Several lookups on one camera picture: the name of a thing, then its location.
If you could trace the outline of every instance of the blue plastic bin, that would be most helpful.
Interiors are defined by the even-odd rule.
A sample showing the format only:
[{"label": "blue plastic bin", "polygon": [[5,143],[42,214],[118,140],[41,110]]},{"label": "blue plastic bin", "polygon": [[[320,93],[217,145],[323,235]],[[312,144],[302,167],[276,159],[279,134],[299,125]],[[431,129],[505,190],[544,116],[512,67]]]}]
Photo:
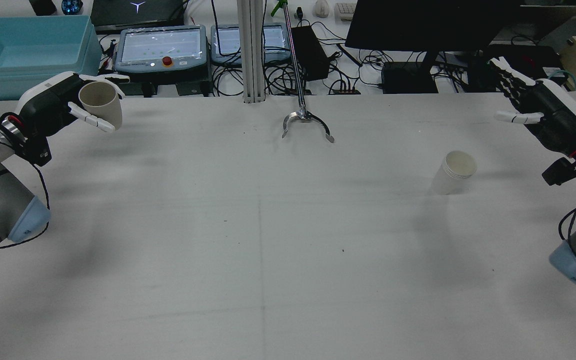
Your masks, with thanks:
[{"label": "blue plastic bin", "polygon": [[97,75],[100,60],[89,16],[0,17],[0,100],[64,71]]}]

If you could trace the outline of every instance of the computer mouse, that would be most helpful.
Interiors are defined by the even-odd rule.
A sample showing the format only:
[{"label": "computer mouse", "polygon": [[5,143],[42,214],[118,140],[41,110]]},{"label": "computer mouse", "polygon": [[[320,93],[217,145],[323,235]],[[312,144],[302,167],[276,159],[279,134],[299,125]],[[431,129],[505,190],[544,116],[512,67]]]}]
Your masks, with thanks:
[{"label": "computer mouse", "polygon": [[330,5],[326,0],[317,0],[313,12],[318,18],[327,18],[330,14]]}]

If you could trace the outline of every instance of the emergency stop button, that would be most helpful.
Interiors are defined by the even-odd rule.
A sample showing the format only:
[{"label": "emergency stop button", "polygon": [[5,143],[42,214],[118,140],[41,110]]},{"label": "emergency stop button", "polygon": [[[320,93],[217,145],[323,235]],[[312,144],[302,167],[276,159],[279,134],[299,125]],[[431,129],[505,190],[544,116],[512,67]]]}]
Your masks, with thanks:
[{"label": "emergency stop button", "polygon": [[166,68],[171,67],[171,66],[172,66],[172,57],[170,57],[170,56],[164,56],[164,57],[162,57],[161,63],[164,64],[164,66],[165,66]]}]

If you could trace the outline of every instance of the paper cup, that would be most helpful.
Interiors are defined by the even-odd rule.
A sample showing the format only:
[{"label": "paper cup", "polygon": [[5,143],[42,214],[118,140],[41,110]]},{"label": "paper cup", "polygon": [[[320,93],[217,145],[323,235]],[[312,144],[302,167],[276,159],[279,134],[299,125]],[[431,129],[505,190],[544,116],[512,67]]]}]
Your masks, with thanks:
[{"label": "paper cup", "polygon": [[464,151],[450,151],[432,179],[432,191],[447,195],[462,186],[477,171],[475,159]]},{"label": "paper cup", "polygon": [[89,82],[80,89],[79,101],[90,114],[108,121],[115,130],[121,128],[122,106],[112,85],[99,81]]}]

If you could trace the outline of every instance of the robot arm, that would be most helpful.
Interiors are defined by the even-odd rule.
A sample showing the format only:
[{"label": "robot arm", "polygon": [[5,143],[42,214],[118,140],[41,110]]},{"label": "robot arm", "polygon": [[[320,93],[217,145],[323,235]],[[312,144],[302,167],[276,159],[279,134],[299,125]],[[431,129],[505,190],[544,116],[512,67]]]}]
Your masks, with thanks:
[{"label": "robot arm", "polygon": [[[515,71],[503,57],[492,59],[490,64],[500,77],[500,90],[518,111],[498,111],[494,117],[524,125],[544,148],[572,160],[562,157],[542,173],[549,185],[576,178],[576,101],[551,80],[532,80]],[[569,215],[574,221],[576,209]],[[549,260],[576,284],[576,231],[569,228],[567,234],[560,234],[563,242]]]},{"label": "robot arm", "polygon": [[[114,80],[128,79],[114,76],[117,77]],[[28,89],[15,112],[0,117],[0,243],[4,239],[14,243],[25,241],[41,230],[51,216],[41,200],[2,162],[18,155],[31,164],[44,166],[51,159],[46,137],[77,119],[113,132],[122,123],[119,98],[123,96],[119,87],[106,77],[67,71]]]}]

